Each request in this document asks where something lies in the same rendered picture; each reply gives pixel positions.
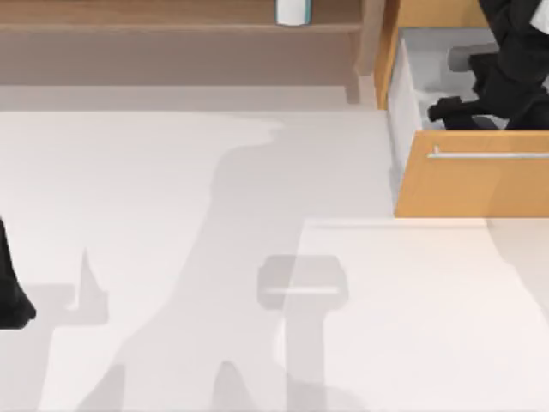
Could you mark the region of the grey drawer box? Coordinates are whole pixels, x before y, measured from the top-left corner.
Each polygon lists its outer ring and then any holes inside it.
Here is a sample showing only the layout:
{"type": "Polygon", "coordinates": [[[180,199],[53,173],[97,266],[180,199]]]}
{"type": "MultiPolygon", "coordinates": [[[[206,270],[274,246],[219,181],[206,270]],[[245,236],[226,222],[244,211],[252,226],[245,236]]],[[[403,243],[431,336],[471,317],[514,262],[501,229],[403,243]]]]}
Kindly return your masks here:
{"type": "Polygon", "coordinates": [[[416,132],[450,131],[432,122],[427,109],[442,97],[474,98],[472,73],[449,70],[447,57],[455,46],[493,41],[486,28],[409,28],[399,34],[388,92],[389,129],[395,147],[396,200],[416,132]]]}

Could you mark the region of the pale grey rounded box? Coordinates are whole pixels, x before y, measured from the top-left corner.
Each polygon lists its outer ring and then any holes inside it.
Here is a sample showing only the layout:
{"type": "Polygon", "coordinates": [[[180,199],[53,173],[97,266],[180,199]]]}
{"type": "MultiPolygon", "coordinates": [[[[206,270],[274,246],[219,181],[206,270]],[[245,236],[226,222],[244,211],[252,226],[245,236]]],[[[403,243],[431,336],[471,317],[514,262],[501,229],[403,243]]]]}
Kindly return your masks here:
{"type": "Polygon", "coordinates": [[[496,43],[455,46],[449,50],[447,64],[451,72],[467,72],[471,70],[469,59],[473,55],[492,54],[497,52],[498,45],[496,43]]]}

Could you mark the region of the pale wooden drawer front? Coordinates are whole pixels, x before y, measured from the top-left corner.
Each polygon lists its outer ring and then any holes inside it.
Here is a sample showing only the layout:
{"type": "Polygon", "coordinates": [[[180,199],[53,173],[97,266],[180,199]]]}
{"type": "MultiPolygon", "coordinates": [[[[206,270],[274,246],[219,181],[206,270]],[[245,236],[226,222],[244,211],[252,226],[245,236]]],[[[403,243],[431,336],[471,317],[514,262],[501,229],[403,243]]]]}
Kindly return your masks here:
{"type": "Polygon", "coordinates": [[[549,152],[549,131],[416,132],[395,216],[549,217],[549,160],[426,158],[434,146],[446,152],[549,152]]]}

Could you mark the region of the wooden cupboard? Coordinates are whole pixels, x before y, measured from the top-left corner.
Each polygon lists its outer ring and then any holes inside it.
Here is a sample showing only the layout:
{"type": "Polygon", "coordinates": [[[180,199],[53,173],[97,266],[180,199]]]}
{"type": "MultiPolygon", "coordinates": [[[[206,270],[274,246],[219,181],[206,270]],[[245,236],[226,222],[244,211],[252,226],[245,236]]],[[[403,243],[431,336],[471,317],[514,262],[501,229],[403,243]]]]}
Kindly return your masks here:
{"type": "Polygon", "coordinates": [[[373,68],[377,107],[387,108],[399,31],[404,28],[492,30],[513,79],[549,74],[549,0],[384,0],[373,68]]]}

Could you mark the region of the white cup with teal rim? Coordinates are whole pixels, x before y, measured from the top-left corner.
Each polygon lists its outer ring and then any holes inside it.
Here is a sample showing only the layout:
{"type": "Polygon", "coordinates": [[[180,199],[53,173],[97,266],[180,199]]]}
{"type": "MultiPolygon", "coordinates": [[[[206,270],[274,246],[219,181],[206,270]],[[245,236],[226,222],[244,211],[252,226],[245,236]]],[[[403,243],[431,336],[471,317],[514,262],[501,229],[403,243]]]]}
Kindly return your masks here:
{"type": "Polygon", "coordinates": [[[275,22],[284,27],[308,25],[311,11],[311,0],[275,0],[275,22]]]}

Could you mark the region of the wooden open shelf unit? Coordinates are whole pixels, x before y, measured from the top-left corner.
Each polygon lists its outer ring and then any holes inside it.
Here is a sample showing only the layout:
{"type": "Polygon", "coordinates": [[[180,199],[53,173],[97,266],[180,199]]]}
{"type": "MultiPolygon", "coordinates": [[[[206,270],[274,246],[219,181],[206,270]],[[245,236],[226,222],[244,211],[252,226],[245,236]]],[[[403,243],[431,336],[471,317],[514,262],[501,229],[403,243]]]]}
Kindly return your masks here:
{"type": "Polygon", "coordinates": [[[340,87],[359,100],[368,0],[0,0],[0,85],[340,87]]]}

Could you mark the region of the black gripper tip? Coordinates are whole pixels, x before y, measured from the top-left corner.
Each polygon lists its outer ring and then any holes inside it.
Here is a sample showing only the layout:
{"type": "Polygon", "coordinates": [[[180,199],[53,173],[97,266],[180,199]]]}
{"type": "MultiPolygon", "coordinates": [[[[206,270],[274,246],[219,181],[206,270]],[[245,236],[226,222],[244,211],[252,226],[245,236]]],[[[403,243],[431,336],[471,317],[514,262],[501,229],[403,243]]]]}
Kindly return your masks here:
{"type": "Polygon", "coordinates": [[[15,274],[9,242],[0,218],[0,330],[21,330],[37,311],[15,274]]]}

